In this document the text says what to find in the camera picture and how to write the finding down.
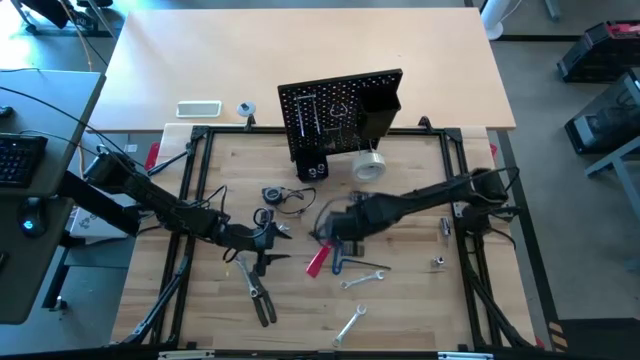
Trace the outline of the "white round stand base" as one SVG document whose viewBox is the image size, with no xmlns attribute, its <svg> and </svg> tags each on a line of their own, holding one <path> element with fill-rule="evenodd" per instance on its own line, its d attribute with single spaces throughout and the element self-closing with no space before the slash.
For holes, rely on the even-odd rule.
<svg viewBox="0 0 640 360">
<path fill-rule="evenodd" d="M 490 41 L 503 35 L 502 22 L 518 9 L 523 0 L 486 0 L 481 7 L 481 20 Z"/>
</svg>

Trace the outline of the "grey table frame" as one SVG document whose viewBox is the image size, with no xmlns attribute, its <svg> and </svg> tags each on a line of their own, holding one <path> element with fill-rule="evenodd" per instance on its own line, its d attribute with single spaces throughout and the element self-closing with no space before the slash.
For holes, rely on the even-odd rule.
<svg viewBox="0 0 640 360">
<path fill-rule="evenodd" d="M 640 222 L 640 188 L 633 183 L 631 174 L 626 166 L 627 158 L 635 154 L 636 151 L 640 153 L 640 136 L 633 138 L 591 164 L 584 170 L 584 174 L 587 178 L 592 178 L 606 171 L 613 171 L 622 186 L 634 216 Z"/>
</svg>

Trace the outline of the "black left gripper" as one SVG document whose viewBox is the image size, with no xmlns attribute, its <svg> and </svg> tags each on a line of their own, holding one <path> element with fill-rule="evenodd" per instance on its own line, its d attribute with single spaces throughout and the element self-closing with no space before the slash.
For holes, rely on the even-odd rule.
<svg viewBox="0 0 640 360">
<path fill-rule="evenodd" d="M 249 228 L 241 224 L 230 224 L 219 234 L 219 245 L 237 251 L 259 252 L 272 249 L 274 238 L 292 239 L 286 232 L 281 231 L 274 224 L 264 228 Z M 255 273 L 258 276 L 266 274 L 267 267 L 276 260 L 289 258 L 286 254 L 257 254 Z"/>
</svg>

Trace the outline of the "black computer mouse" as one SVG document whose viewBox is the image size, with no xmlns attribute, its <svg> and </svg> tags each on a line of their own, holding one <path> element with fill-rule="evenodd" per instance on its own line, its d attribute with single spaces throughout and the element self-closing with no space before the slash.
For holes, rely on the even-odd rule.
<svg viewBox="0 0 640 360">
<path fill-rule="evenodd" d="M 42 236 L 47 230 L 45 201 L 37 197 L 26 198 L 18 208 L 17 221 L 26 237 Z"/>
</svg>

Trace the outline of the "white tape roll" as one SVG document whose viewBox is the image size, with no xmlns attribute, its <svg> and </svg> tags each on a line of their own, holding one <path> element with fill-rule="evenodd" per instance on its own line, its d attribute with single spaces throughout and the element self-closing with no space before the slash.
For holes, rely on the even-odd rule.
<svg viewBox="0 0 640 360">
<path fill-rule="evenodd" d="M 352 176 L 358 182 L 375 182 L 382 177 L 385 172 L 386 161 L 378 152 L 364 152 L 352 161 Z"/>
</svg>

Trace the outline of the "silver metal bracket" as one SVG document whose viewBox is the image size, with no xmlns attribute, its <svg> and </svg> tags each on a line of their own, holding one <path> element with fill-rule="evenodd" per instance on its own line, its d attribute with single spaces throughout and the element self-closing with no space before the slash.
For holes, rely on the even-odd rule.
<svg viewBox="0 0 640 360">
<path fill-rule="evenodd" d="M 438 360 L 495 360 L 491 353 L 478 352 L 438 352 Z"/>
<path fill-rule="evenodd" d="M 214 350 L 174 350 L 160 352 L 157 360 L 207 360 L 214 358 Z"/>
</svg>

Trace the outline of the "black-handled pliers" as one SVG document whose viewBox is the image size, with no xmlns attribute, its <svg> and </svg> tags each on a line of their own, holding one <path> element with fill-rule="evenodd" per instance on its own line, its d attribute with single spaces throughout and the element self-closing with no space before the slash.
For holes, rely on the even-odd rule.
<svg viewBox="0 0 640 360">
<path fill-rule="evenodd" d="M 269 292 L 264 287 L 255 285 L 250 294 L 260 324 L 263 327 L 268 327 L 270 324 L 276 323 L 277 314 Z"/>
</svg>

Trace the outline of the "black office chair base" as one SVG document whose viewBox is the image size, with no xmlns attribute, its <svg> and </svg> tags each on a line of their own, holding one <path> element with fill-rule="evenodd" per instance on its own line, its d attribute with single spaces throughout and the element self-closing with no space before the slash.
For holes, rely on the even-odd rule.
<svg viewBox="0 0 640 360">
<path fill-rule="evenodd" d="M 36 35 L 37 27 L 29 21 L 23 8 L 35 11 L 59 30 L 72 23 L 77 36 L 116 37 L 115 30 L 106 24 L 102 8 L 108 8 L 113 0 L 8 0 L 16 9 L 26 31 Z"/>
</svg>

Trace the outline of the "black perforated pegboard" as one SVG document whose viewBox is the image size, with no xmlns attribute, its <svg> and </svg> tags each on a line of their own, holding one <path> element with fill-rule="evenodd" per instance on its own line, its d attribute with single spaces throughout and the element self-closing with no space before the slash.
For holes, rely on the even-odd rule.
<svg viewBox="0 0 640 360">
<path fill-rule="evenodd" d="M 364 88 L 392 87 L 398 96 L 402 77 L 402 70 L 391 69 L 278 86 L 291 160 L 295 160 L 296 153 L 300 150 L 315 151 L 325 156 L 357 151 L 359 141 L 367 140 L 362 139 L 358 132 L 358 121 L 361 119 L 359 92 Z M 308 133 L 303 137 L 298 125 L 294 98 L 307 94 L 316 95 L 320 134 L 316 135 L 311 127 L 307 126 Z M 336 118 L 329 114 L 331 106 L 338 103 L 344 103 L 348 108 L 345 117 Z M 339 125 L 342 126 L 342 139 L 332 141 L 325 135 L 324 129 Z"/>
</svg>

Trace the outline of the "red utility knife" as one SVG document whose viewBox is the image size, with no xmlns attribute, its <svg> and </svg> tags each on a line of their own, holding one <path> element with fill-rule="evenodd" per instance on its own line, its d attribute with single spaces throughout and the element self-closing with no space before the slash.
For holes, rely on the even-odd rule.
<svg viewBox="0 0 640 360">
<path fill-rule="evenodd" d="M 311 278 L 316 278 L 322 269 L 322 266 L 332 250 L 331 246 L 322 246 L 314 255 L 305 272 Z"/>
</svg>

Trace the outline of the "black support beam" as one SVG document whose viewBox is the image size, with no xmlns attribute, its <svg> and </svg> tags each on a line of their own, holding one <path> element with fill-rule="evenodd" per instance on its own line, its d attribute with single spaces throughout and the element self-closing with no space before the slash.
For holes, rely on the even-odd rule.
<svg viewBox="0 0 640 360">
<path fill-rule="evenodd" d="M 70 198 L 79 207 L 91 212 L 109 225 L 127 235 L 136 235 L 139 230 L 139 215 L 119 205 L 72 172 L 66 171 L 57 194 Z"/>
</svg>

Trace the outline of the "tall black pegboard bin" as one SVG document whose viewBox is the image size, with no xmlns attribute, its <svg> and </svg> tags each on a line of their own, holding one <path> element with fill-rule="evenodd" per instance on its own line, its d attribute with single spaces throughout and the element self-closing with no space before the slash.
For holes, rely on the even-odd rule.
<svg viewBox="0 0 640 360">
<path fill-rule="evenodd" d="M 384 137 L 401 104 L 392 87 L 364 88 L 358 94 L 361 119 L 358 132 L 362 139 Z"/>
</svg>

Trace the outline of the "white rectangular tray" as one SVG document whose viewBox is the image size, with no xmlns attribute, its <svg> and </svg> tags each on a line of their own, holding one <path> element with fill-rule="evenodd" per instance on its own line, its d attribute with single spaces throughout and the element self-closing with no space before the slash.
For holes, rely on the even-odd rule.
<svg viewBox="0 0 640 360">
<path fill-rule="evenodd" d="M 216 118 L 222 112 L 220 100 L 180 101 L 176 107 L 177 118 Z"/>
</svg>

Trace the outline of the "blue T-handle hex key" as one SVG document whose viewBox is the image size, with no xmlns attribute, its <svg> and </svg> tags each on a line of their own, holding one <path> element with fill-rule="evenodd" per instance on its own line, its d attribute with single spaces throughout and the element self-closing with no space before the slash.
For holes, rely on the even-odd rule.
<svg viewBox="0 0 640 360">
<path fill-rule="evenodd" d="M 362 266 L 369 267 L 376 270 L 387 270 L 387 271 L 391 270 L 391 267 L 389 266 L 364 261 L 362 260 L 362 257 L 344 256 L 342 254 L 342 244 L 344 242 L 346 241 L 336 241 L 333 245 L 334 251 L 333 251 L 331 271 L 334 275 L 339 275 L 342 272 L 342 269 L 345 264 L 362 265 Z"/>
</svg>

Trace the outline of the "clear safety glasses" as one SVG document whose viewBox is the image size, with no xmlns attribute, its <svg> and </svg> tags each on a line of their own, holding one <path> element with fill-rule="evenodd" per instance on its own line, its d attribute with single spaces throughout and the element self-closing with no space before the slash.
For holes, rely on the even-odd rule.
<svg viewBox="0 0 640 360">
<path fill-rule="evenodd" d="M 283 197 L 282 203 L 278 206 L 278 212 L 284 215 L 292 215 L 292 216 L 302 215 L 315 203 L 317 199 L 317 190 L 313 187 L 306 187 L 306 188 L 297 189 L 297 190 L 287 188 L 287 191 L 288 193 Z M 302 205 L 297 209 L 291 209 L 291 210 L 282 209 L 284 204 L 290 199 L 304 200 L 306 192 L 310 192 L 312 195 L 311 199 L 306 205 Z"/>
</svg>

